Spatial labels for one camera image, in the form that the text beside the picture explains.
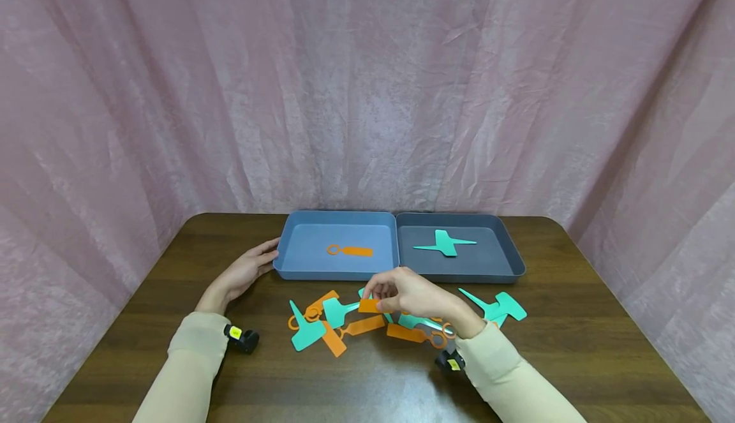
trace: beige sleeve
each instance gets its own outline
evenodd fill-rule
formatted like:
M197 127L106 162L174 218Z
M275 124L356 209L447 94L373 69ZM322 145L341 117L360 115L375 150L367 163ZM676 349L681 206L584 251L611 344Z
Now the beige sleeve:
M584 422L491 323L473 339L458 338L456 346L468 378L503 423Z
M224 316L194 312L168 347L168 360L145 395L134 423L204 423L212 381L227 349Z

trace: wooden table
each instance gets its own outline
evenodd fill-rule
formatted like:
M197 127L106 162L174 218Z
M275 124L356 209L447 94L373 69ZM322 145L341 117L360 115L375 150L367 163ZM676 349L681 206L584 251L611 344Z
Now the wooden table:
M243 251L281 233L285 215L203 214L189 220L151 270L45 422L129 422L166 360L182 318ZM503 331L590 422L709 421L590 267L569 236L542 217L503 222L528 266L513 286L471 285L491 301L506 291L526 308ZM283 281L265 275L228 317L255 329L251 355L232 348L214 382L210 422L492 422L463 374L434 365L437 350L382 331L296 352L289 299L306 307L335 289L357 301L362 283ZM444 287L456 292L456 286ZM348 315L358 318L358 313Z

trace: hand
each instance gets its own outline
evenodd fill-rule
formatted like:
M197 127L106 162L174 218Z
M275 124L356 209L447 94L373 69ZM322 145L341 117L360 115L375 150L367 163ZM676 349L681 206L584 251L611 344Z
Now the hand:
M224 315L229 302L242 296L260 275L271 271L271 262L278 257L273 248L280 240L279 237L266 241L242 254L204 291L195 311Z
M407 267L373 274L362 298L378 299L380 311L406 311L422 318L442 318L454 326L463 339L482 332L485 321L458 296L446 292Z

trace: right hand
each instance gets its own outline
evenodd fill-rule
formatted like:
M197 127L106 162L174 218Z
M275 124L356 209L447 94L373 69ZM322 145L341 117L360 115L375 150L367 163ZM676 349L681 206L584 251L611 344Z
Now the right hand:
M421 318L442 318L454 326L461 339L472 339L486 324L458 296L446 292L407 267L373 274L362 298L378 299L379 311L406 311Z
M423 318L445 318L453 315L461 299L446 292L409 267L398 267L373 274L362 293L380 301L380 311L406 311Z

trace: wrist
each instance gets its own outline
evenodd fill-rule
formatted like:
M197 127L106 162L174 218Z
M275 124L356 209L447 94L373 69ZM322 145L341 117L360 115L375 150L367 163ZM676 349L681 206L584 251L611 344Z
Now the wrist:
M227 291L213 283L204 291L194 311L217 313L217 315L224 316L228 303Z
M456 296L451 304L449 315L445 317L445 320L454 327L460 339L472 339L487 326L487 322L481 316Z

